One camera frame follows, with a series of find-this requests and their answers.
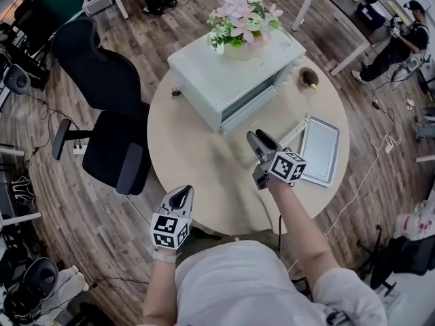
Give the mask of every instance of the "wooden floor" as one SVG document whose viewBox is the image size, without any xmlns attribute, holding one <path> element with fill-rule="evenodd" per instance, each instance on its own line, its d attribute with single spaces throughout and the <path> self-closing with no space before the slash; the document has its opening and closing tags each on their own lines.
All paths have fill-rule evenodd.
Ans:
<svg viewBox="0 0 435 326">
<path fill-rule="evenodd" d="M 264 0 L 277 3 L 284 10 L 284 27 L 290 31 L 304 0 Z M 144 16 L 143 0 L 123 0 L 130 18 L 124 20 L 114 5 L 95 16 L 105 48 L 129 58 L 137 67 L 142 81 L 143 100 L 151 102 L 153 93 L 168 71 L 167 57 L 174 51 L 209 31 L 208 11 L 222 0 L 191 0 L 188 5 L 174 9 L 161 17 Z M 313 0 L 304 24 L 293 36 L 307 49 L 307 56 L 321 68 L 335 56 L 343 59 L 358 45 L 351 29 L 337 22 L 327 5 Z M 371 50 L 369 59 L 379 52 Z M 392 129 L 391 122 L 371 105 L 374 88 L 387 78 L 363 86 L 354 80 L 346 68 L 331 81 L 336 87 L 347 113 L 351 132 L 349 165 L 335 198 L 316 218 L 326 231 L 338 212 L 353 198 L 376 151 L 372 139 L 380 145 Z M 91 109 L 74 83 L 53 62 L 51 78 L 45 92 L 33 95 L 48 100 L 51 107 L 63 110 L 82 129 L 92 128 L 99 115 Z M 406 111 L 404 96 L 412 96 L 417 110 Z M 416 164 L 415 157 L 435 151 L 432 141 L 416 144 L 413 117 L 427 98 L 413 77 L 396 91 L 383 86 L 377 96 L 383 107 L 391 107 L 400 121 L 403 115 L 402 142 L 386 155 L 381 150 L 379 161 L 368 176 L 355 202 L 341 216 L 328 236 L 334 254 L 343 266 L 354 268 L 363 259 L 356 247 L 361 239 L 375 241 L 375 226 L 380 223 L 389 234 L 398 213 L 409 212 L 417 201 L 423 200 L 432 182 L 433 164 Z M 41 121 L 44 108 L 28 96 L 10 96 L 0 119 L 0 141 L 17 145 L 30 153 L 36 145 L 48 139 L 47 121 Z M 62 117 L 53 115 L 50 139 Z M 37 196 L 37 208 L 43 214 L 35 222 L 39 236 L 49 246 L 54 259 L 68 266 L 76 264 L 89 282 L 105 276 L 121 276 L 147 280 L 150 276 L 151 243 L 149 221 L 164 190 L 152 170 L 144 191 L 128 199 L 90 177 L 81 167 L 81 158 L 64 149 L 60 162 L 51 157 L 51 144 L 33 157 L 30 173 Z M 284 262 L 290 266 L 294 258 L 287 238 L 283 239 Z M 117 325 L 140 323 L 141 305 L 146 286 L 122 281 L 101 283 L 91 292 L 101 307 Z"/>
</svg>

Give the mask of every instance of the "person's right arm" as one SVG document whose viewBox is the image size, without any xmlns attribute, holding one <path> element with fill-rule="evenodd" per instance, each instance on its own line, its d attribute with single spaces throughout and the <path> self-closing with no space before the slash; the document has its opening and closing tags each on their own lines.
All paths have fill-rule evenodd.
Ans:
<svg viewBox="0 0 435 326">
<path fill-rule="evenodd" d="M 340 266 L 328 241 L 309 217 L 292 188 L 276 177 L 271 177 L 267 188 L 277 203 L 300 265 L 313 289 L 323 273 Z"/>
</svg>

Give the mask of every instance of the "man in black shirt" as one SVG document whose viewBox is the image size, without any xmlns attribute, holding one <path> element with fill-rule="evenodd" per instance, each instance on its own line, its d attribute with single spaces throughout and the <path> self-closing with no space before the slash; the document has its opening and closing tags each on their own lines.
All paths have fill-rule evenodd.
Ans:
<svg viewBox="0 0 435 326">
<path fill-rule="evenodd" d="M 425 10 L 415 0 L 409 2 L 409 9 L 414 16 L 414 23 L 403 35 L 392 37 L 391 41 L 375 58 L 375 61 L 361 72 L 352 70 L 352 76 L 365 84 L 373 81 L 388 70 L 390 65 L 403 62 L 412 53 L 424 50 L 429 43 L 429 29 L 426 24 Z"/>
</svg>

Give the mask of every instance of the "brown desk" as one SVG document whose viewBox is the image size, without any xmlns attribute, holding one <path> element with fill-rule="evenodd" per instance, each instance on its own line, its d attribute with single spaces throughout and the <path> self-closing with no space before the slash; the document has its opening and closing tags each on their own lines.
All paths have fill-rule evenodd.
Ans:
<svg viewBox="0 0 435 326">
<path fill-rule="evenodd" d="M 355 11 L 358 6 L 358 3 L 353 2 L 352 0 L 325 0 L 328 2 L 334 9 L 338 10 L 342 15 L 344 15 L 351 23 L 350 25 L 353 27 L 354 31 L 361 36 L 363 42 L 354 50 L 346 59 L 344 59 L 340 64 L 337 65 L 335 69 L 331 71 L 331 75 L 335 76 L 341 70 L 343 70 L 352 60 L 358 57 L 364 50 L 368 47 L 384 41 L 389 37 L 389 32 L 385 26 L 381 28 L 371 31 L 366 27 L 366 25 L 356 16 Z M 309 9 L 311 4 L 311 0 L 305 0 L 296 20 L 293 23 L 292 30 L 297 31 L 300 25 L 300 22 L 304 18 L 307 10 Z"/>
</svg>

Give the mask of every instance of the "baking tray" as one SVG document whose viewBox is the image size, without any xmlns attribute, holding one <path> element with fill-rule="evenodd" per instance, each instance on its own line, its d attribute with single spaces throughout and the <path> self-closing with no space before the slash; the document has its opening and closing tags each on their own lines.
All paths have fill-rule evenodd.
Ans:
<svg viewBox="0 0 435 326">
<path fill-rule="evenodd" d="M 334 180 L 340 129 L 318 117 L 309 116 L 301 156 L 307 161 L 302 179 L 331 187 Z"/>
</svg>

